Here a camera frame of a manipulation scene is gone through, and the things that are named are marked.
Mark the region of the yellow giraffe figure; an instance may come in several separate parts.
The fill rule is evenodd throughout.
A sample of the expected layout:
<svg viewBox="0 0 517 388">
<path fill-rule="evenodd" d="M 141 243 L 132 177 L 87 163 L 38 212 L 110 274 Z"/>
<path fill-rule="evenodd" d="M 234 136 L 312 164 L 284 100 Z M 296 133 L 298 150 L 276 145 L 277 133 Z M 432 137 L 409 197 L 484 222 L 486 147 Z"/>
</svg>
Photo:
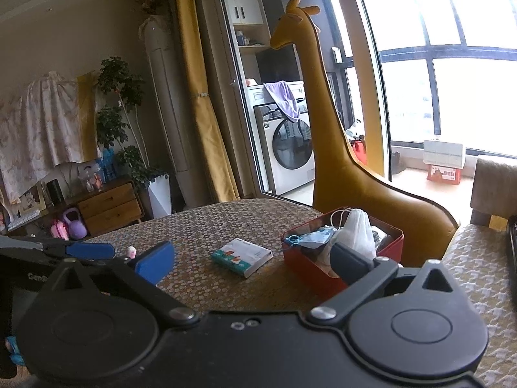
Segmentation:
<svg viewBox="0 0 517 388">
<path fill-rule="evenodd" d="M 315 156 L 313 206 L 326 213 L 360 208 L 403 231 L 401 263 L 420 266 L 441 259 L 458 230 L 446 208 L 393 186 L 359 162 L 337 115 L 324 67 L 317 27 L 318 6 L 289 0 L 270 39 L 274 50 L 293 45 L 301 64 Z"/>
</svg>

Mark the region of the white bunny plush toy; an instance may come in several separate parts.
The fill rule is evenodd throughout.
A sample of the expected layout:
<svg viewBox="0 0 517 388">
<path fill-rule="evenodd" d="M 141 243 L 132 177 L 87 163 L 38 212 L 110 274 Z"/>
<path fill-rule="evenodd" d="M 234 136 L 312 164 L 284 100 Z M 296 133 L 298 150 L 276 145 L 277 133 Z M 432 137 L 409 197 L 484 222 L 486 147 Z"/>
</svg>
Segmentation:
<svg viewBox="0 0 517 388">
<path fill-rule="evenodd" d="M 126 256 L 129 257 L 130 259 L 135 258 L 136 255 L 137 255 L 137 251 L 136 251 L 136 248 L 134 246 L 129 246 L 126 249 Z"/>
</svg>

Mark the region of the yellow curtain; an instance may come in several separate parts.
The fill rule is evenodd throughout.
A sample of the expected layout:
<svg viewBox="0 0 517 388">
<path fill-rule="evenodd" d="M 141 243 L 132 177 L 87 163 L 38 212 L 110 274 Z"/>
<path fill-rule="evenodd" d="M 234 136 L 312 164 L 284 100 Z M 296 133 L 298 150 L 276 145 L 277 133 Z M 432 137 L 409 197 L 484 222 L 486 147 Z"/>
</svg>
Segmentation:
<svg viewBox="0 0 517 388">
<path fill-rule="evenodd" d="M 175 0 L 195 127 L 214 200 L 240 198 L 224 139 L 208 91 L 208 77 L 195 0 Z"/>
</svg>

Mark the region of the white tissue pack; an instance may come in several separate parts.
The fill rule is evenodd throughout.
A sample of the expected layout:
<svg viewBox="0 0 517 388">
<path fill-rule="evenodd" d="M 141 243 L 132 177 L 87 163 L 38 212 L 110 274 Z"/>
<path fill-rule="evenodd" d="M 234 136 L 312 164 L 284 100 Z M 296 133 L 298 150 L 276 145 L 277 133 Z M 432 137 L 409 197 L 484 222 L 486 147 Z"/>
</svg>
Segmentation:
<svg viewBox="0 0 517 388">
<path fill-rule="evenodd" d="M 235 238 L 222 248 L 214 251 L 210 257 L 215 264 L 220 264 L 243 278 L 249 278 L 262 265 L 272 259 L 272 251 L 243 239 Z"/>
</svg>

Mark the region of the blue cartoon face mask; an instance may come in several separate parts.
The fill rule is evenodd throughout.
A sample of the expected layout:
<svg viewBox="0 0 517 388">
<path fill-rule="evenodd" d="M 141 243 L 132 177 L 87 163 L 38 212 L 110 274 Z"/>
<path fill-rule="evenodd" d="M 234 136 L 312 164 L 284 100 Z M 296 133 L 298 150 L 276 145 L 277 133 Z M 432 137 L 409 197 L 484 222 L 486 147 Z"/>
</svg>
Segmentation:
<svg viewBox="0 0 517 388">
<path fill-rule="evenodd" d="M 289 247 L 298 247 L 308 250 L 318 250 L 330 241 L 336 229 L 325 225 L 317 230 L 310 231 L 302 235 L 290 235 L 285 239 Z"/>
</svg>

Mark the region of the white wall cabinet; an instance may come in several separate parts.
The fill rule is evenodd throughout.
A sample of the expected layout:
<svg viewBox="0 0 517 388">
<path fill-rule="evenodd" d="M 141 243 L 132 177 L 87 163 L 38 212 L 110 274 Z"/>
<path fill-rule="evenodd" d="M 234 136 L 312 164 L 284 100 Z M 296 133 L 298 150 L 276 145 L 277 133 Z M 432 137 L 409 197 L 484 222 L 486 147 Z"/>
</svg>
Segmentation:
<svg viewBox="0 0 517 388">
<path fill-rule="evenodd" d="M 259 0 L 225 0 L 233 25 L 263 25 Z"/>
</svg>

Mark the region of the red rectangular storage box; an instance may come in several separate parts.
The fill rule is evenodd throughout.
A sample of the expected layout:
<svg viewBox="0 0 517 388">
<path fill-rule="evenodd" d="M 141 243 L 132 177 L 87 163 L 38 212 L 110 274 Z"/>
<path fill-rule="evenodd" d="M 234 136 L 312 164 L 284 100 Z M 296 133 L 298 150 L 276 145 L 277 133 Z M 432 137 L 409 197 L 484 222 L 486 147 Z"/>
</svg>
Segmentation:
<svg viewBox="0 0 517 388">
<path fill-rule="evenodd" d="M 329 267 L 317 262 L 318 255 L 323 251 L 323 244 L 320 243 L 311 249 L 302 247 L 299 241 L 303 236 L 317 232 L 321 228 L 344 224 L 350 211 L 351 208 L 341 208 L 319 215 L 291 228 L 280 238 L 286 266 L 321 300 L 338 294 L 347 287 L 347 284 L 332 274 Z M 400 262 L 404 245 L 403 231 L 371 215 L 369 220 L 375 230 L 382 230 L 388 235 L 388 238 L 377 248 L 377 254 Z"/>
</svg>

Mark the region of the white tower air conditioner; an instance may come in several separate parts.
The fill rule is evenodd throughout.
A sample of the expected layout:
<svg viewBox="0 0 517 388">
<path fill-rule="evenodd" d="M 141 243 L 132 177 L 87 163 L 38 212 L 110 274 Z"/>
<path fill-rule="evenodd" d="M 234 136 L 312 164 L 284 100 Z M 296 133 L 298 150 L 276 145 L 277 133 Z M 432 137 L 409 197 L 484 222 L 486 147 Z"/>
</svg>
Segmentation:
<svg viewBox="0 0 517 388">
<path fill-rule="evenodd" d="M 210 203 L 210 193 L 189 106 L 190 98 L 166 18 L 153 15 L 138 30 L 153 78 L 160 122 L 174 175 L 188 209 Z"/>
</svg>

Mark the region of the white plant pot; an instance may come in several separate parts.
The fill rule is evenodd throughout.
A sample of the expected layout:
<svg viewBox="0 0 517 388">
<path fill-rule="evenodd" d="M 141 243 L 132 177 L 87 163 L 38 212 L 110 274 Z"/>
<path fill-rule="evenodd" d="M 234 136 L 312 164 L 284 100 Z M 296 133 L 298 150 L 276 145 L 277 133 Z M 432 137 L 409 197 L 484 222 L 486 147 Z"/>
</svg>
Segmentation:
<svg viewBox="0 0 517 388">
<path fill-rule="evenodd" d="M 144 191 L 148 214 L 152 219 L 159 219 L 173 212 L 170 182 L 168 175 L 161 175 L 150 182 Z"/>
</svg>

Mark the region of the white drawstring bag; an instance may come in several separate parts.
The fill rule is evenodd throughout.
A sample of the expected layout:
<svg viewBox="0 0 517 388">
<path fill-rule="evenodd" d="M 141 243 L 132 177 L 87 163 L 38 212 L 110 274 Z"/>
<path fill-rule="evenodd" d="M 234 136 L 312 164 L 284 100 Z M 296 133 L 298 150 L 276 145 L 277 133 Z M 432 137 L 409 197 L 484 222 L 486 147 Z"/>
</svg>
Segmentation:
<svg viewBox="0 0 517 388">
<path fill-rule="evenodd" d="M 377 257 L 369 215 L 362 209 L 338 209 L 330 214 L 330 226 L 335 229 L 328 246 L 335 244 L 357 251 L 368 259 Z"/>
</svg>

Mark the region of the purple kettlebell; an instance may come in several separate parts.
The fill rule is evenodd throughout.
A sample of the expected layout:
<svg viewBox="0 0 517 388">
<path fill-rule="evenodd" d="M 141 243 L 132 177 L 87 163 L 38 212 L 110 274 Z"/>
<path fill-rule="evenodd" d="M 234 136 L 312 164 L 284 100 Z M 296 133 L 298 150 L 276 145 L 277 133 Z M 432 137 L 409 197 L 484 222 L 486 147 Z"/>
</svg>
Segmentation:
<svg viewBox="0 0 517 388">
<path fill-rule="evenodd" d="M 88 230 L 81 219 L 80 211 L 78 208 L 70 208 L 62 213 L 62 220 L 64 221 L 69 236 L 74 240 L 84 239 Z"/>
</svg>

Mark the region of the purple towel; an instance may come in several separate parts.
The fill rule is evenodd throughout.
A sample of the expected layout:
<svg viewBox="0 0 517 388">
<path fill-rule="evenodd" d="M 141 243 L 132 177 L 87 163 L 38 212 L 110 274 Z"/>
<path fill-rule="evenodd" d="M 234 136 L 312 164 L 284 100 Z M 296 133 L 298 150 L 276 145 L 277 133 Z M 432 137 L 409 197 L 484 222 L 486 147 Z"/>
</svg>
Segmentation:
<svg viewBox="0 0 517 388">
<path fill-rule="evenodd" d="M 267 82 L 264 88 L 285 117 L 297 123 L 300 119 L 300 110 L 288 83 L 286 81 Z"/>
</svg>

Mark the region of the white box on balcony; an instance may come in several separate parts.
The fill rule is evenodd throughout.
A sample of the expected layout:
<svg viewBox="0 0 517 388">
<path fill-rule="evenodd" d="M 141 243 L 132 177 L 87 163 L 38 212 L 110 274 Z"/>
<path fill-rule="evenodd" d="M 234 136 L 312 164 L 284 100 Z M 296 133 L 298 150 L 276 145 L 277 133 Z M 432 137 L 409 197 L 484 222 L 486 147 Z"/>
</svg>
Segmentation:
<svg viewBox="0 0 517 388">
<path fill-rule="evenodd" d="M 438 139 L 423 141 L 422 161 L 426 165 L 463 169 L 465 147 L 462 143 Z"/>
</svg>

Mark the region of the pink toy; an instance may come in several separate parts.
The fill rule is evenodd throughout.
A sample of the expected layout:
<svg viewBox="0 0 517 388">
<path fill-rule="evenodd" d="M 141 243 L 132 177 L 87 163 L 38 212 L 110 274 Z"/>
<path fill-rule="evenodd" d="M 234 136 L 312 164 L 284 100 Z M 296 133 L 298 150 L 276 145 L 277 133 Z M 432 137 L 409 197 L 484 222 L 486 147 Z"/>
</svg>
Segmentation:
<svg viewBox="0 0 517 388">
<path fill-rule="evenodd" d="M 50 232 L 52 237 L 54 238 L 63 239 L 65 241 L 69 240 L 67 226 L 63 221 L 59 219 L 53 219 L 52 225 L 50 227 Z"/>
</svg>

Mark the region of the wooden drawer cabinet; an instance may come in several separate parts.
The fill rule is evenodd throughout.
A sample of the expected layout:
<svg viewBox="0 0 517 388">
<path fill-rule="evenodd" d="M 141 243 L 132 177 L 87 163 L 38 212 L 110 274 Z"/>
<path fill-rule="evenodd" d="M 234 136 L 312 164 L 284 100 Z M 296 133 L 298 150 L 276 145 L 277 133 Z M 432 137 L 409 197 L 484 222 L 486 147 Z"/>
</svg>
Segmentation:
<svg viewBox="0 0 517 388">
<path fill-rule="evenodd" d="M 77 207 L 90 236 L 141 222 L 144 209 L 130 179 L 115 179 L 101 190 L 83 197 Z"/>
</svg>

